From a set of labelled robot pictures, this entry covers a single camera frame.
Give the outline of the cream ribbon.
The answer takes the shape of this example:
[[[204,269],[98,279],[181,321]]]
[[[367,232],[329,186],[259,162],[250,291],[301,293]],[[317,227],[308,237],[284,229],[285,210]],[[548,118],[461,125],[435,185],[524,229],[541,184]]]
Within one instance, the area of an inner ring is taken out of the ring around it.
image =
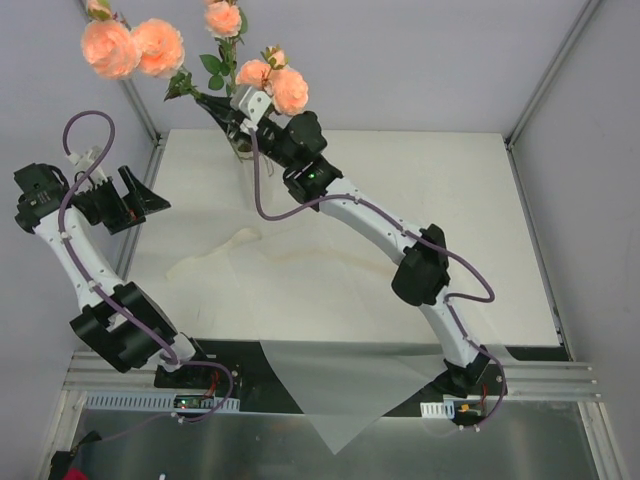
[[[236,231],[226,242],[213,248],[208,253],[190,256],[181,259],[166,271],[164,278],[172,280],[178,276],[195,271],[207,262],[211,262],[216,257],[228,257],[233,251],[243,248],[248,244],[259,243],[263,240],[263,233],[255,227],[245,227]],[[357,256],[347,254],[334,248],[311,248],[300,250],[294,253],[284,255],[281,260],[288,261],[294,258],[307,258],[311,256],[326,257],[327,259],[338,260],[345,265],[362,268],[378,275],[391,274],[392,268],[375,263]]]

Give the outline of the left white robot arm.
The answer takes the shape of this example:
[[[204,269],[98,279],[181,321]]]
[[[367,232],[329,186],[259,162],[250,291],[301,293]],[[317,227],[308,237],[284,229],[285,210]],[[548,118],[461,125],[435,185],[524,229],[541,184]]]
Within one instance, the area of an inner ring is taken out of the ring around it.
[[[57,167],[28,165],[14,174],[22,191],[15,220],[41,238],[63,266],[80,310],[70,326],[88,347],[121,373],[154,363],[169,373],[176,371],[188,388],[202,388],[212,369],[203,350],[179,332],[136,283],[124,282],[89,236],[92,226],[102,224],[119,233],[171,206],[128,167],[118,172],[128,189],[125,196],[110,178],[72,193]]]

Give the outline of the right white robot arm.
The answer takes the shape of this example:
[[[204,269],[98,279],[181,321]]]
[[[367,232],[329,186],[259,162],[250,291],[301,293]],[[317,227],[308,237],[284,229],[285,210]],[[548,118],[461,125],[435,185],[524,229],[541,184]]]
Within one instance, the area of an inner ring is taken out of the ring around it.
[[[395,295],[416,307],[442,347],[444,370],[434,389],[465,398],[486,381],[490,362],[454,310],[443,230],[435,224],[417,228],[376,206],[323,155],[327,141],[317,115],[305,111],[280,127],[266,116],[266,99],[241,107],[228,98],[203,95],[197,104],[232,141],[246,143],[284,170],[282,180],[301,208],[334,218],[377,246],[396,265]]]

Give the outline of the pink rose stem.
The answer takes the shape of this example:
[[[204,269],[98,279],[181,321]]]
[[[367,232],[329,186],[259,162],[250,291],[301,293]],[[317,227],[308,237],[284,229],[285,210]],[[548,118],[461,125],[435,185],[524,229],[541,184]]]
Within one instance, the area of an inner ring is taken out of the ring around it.
[[[174,26],[152,18],[132,27],[108,1],[85,1],[83,7],[89,22],[81,36],[81,51],[98,76],[125,80],[139,72],[168,81],[166,101],[202,97],[184,67],[184,41]]]
[[[260,59],[247,61],[240,67],[235,83],[264,91],[279,114],[302,113],[309,101],[309,85],[303,75],[290,66],[279,45],[266,47],[260,55]]]
[[[236,1],[205,1],[204,4],[205,27],[217,44],[216,54],[200,55],[201,63],[210,75],[208,88],[224,90],[226,96],[231,97],[237,88],[237,45],[243,42],[246,18]]]

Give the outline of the white wrapping paper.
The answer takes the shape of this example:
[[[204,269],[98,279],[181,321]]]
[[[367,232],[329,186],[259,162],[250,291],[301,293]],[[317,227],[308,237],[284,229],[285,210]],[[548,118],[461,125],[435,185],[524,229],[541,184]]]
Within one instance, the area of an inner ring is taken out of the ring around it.
[[[194,336],[259,342],[434,344],[442,353],[423,315],[392,292],[393,264],[354,231],[311,213],[273,225],[250,222],[240,213],[225,224],[216,247],[245,227],[258,228],[263,240],[168,280],[194,292]],[[390,266],[392,273],[378,275],[318,256],[281,260],[311,248],[334,248]],[[382,417],[304,415],[335,453]]]

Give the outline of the pink rose stem top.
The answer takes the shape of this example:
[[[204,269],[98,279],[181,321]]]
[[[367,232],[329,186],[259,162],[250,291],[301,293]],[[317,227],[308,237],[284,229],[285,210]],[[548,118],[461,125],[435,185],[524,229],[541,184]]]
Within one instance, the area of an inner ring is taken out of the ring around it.
[[[208,88],[224,90],[226,96],[231,97],[237,88],[237,45],[243,42],[246,18],[236,1],[205,1],[204,4],[205,27],[217,44],[216,54],[200,55],[201,63],[210,75]]]

